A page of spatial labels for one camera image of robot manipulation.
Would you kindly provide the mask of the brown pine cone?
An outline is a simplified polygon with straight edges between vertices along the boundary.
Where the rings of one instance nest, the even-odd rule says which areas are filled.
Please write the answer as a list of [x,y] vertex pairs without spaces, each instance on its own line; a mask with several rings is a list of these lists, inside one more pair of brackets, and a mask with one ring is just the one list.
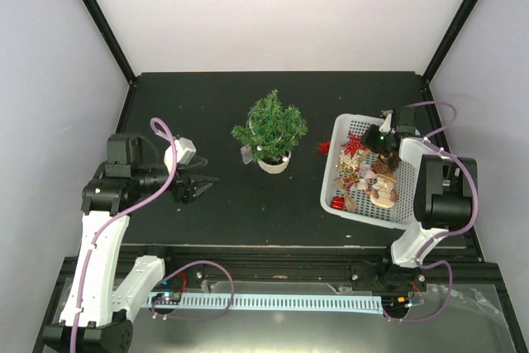
[[400,163],[401,160],[393,153],[389,156],[378,155],[377,160],[372,165],[372,170],[376,174],[394,173]]

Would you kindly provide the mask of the red star ornament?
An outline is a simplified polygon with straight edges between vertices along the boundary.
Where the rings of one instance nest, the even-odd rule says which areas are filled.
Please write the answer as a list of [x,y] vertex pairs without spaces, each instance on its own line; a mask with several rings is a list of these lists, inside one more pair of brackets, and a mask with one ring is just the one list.
[[351,131],[348,132],[348,141],[341,144],[341,153],[353,158],[358,152],[367,150],[367,147],[361,142],[362,136],[357,136]]

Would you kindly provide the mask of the clear battery box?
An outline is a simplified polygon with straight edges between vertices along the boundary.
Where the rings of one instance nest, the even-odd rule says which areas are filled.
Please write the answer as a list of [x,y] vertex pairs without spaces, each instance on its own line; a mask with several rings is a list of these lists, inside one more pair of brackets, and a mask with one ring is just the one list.
[[245,165],[253,161],[253,151],[249,145],[244,145],[241,147],[241,159]]

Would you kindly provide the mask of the red berry sprig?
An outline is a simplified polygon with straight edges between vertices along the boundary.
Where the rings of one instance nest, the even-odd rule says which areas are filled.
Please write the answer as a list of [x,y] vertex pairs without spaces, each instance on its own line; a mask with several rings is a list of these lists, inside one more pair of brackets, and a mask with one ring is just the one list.
[[331,142],[330,141],[325,141],[325,142],[322,142],[318,145],[317,147],[317,152],[319,154],[324,154],[324,155],[327,155],[329,153],[329,150],[330,150],[330,146],[331,146]]

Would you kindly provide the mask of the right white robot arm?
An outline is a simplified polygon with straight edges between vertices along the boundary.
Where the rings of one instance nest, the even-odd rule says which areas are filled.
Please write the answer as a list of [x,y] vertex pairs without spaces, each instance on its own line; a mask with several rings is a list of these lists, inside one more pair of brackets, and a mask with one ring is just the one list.
[[434,145],[431,138],[446,130],[446,125],[424,136],[416,131],[416,109],[435,104],[427,101],[384,111],[382,123],[371,125],[361,137],[361,144],[376,155],[395,155],[416,173],[412,221],[390,246],[391,260],[375,270],[378,284],[385,289],[397,288],[406,279],[404,268],[422,267],[438,243],[465,234],[477,220],[477,161]]

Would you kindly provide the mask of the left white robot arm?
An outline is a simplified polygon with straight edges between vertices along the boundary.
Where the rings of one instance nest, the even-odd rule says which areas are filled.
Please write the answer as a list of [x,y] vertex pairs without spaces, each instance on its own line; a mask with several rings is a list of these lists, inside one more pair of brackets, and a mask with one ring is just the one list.
[[124,280],[114,284],[132,208],[166,191],[175,202],[191,203],[217,182],[183,176],[207,164],[191,140],[176,136],[153,163],[144,158],[147,141],[140,134],[110,136],[106,160],[83,188],[83,232],[74,280],[58,322],[42,332],[42,341],[56,352],[129,351],[133,322],[150,291],[176,280],[173,261],[143,255]]

